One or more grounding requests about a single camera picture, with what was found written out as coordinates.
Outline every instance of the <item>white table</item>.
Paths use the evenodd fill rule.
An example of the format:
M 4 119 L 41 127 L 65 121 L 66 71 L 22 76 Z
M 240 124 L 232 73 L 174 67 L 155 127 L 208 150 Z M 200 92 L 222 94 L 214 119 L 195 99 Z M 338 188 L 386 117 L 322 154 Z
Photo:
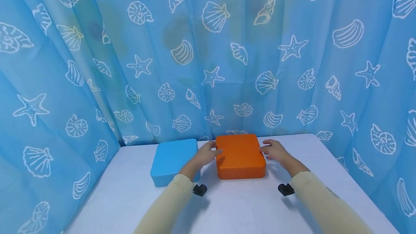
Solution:
M 312 134 L 258 138 L 280 141 L 286 149 L 344 199 L 376 233 L 394 234 L 370 198 Z M 202 146 L 206 141 L 198 142 Z M 164 188 L 156 188 L 150 168 L 156 144 L 122 147 L 65 234 L 131 234 Z M 175 234 L 320 233 L 295 195 L 282 196 L 277 187 L 290 181 L 278 163 L 267 161 L 262 179 L 220 180 L 215 161 L 202 169 L 200 184 L 208 191 L 193 195 L 178 218 Z

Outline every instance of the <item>shower curtain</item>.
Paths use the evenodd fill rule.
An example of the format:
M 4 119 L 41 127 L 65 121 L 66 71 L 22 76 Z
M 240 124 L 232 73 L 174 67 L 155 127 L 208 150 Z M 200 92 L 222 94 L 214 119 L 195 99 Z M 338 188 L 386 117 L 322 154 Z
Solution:
M 313 133 L 416 232 L 415 6 L 0 0 L 2 230 L 60 233 L 120 145 Z

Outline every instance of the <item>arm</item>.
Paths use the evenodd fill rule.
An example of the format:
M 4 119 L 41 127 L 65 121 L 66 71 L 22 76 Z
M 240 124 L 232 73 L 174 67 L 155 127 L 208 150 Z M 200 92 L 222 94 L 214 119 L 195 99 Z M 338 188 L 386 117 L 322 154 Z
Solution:
M 197 154 L 181 169 L 167 188 L 148 209 L 133 234 L 165 234 L 172 231 L 175 221 L 189 201 L 194 189 L 196 173 L 211 163 L 222 150 L 211 151 L 215 141 L 204 144 Z
M 292 181 L 298 199 L 309 209 L 324 233 L 371 234 L 371 229 L 348 204 L 327 188 L 315 174 L 292 157 L 285 148 L 274 140 L 265 140 L 262 147 L 268 159 L 276 160 L 285 168 Z

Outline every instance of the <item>right hand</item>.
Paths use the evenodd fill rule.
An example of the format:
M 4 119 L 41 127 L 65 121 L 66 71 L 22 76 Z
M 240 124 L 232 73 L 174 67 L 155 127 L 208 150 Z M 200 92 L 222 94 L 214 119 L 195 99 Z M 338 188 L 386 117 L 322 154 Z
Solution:
M 263 141 L 263 144 L 268 144 L 268 146 L 260 147 L 260 151 L 267 155 L 267 159 L 282 163 L 292 157 L 279 141 L 267 139 Z

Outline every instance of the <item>black clip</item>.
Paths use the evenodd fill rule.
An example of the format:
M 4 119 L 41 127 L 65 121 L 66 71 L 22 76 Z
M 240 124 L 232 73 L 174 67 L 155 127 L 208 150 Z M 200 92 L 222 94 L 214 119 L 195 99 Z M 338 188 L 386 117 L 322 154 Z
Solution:
M 290 186 L 290 184 L 287 184 L 287 185 L 281 184 L 279 185 L 277 189 L 280 191 L 280 193 L 283 196 L 288 196 L 288 195 L 292 195 L 293 193 L 295 193 L 295 190 L 292 188 L 292 186 Z
M 198 196 L 204 196 L 204 194 L 207 192 L 208 188 L 205 185 L 195 185 L 194 190 L 192 191 L 195 195 Z

